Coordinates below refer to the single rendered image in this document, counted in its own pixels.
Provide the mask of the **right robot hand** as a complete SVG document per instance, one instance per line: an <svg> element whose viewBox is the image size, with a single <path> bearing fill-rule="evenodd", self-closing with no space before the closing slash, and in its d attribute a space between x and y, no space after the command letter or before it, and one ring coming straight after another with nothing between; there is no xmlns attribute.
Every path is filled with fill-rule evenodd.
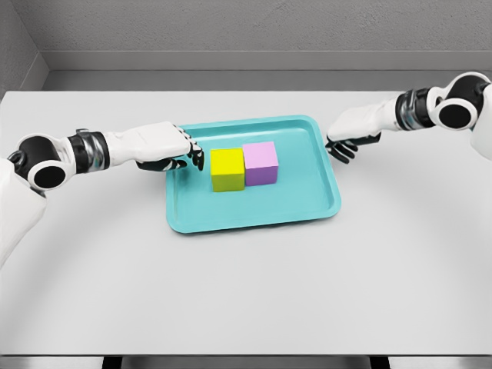
<svg viewBox="0 0 492 369"><path fill-rule="evenodd" d="M343 112L327 130L327 153L347 165L361 145L378 143L381 129L375 119L377 110L376 105L368 105Z"/></svg>

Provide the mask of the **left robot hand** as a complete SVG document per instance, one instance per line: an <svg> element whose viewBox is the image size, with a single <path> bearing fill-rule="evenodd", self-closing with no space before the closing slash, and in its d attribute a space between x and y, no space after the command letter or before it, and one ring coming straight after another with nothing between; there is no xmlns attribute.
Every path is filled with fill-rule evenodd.
<svg viewBox="0 0 492 369"><path fill-rule="evenodd" d="M170 171L187 166L179 157L185 155L202 171L204 151L181 127L171 122L161 122L136 128L131 133L135 141L133 159L145 171Z"/></svg>

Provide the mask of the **yellow cube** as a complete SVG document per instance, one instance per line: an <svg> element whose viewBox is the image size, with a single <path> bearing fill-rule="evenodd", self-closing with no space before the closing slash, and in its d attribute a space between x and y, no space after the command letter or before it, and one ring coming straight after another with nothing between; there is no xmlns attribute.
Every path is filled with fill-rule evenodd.
<svg viewBox="0 0 492 369"><path fill-rule="evenodd" d="M211 183L214 192L243 191L244 154L241 148L211 150Z"/></svg>

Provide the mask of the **pink cube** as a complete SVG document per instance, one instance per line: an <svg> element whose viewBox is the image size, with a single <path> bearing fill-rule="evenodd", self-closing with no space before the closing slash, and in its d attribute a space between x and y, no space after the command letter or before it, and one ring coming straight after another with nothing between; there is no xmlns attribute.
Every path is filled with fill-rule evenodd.
<svg viewBox="0 0 492 369"><path fill-rule="evenodd" d="M247 186L271 185L278 179L278 157L274 142L249 143L242 146Z"/></svg>

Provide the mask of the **teal plastic tray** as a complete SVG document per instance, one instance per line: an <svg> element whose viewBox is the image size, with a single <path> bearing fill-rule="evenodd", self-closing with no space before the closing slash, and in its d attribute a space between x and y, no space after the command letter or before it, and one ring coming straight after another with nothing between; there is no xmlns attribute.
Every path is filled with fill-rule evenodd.
<svg viewBox="0 0 492 369"><path fill-rule="evenodd" d="M185 125L208 154L272 141L279 170L274 184L243 191L215 192L210 163L166 174L166 218L176 232L190 234L329 218L341 196L318 123L305 115L218 121Z"/></svg>

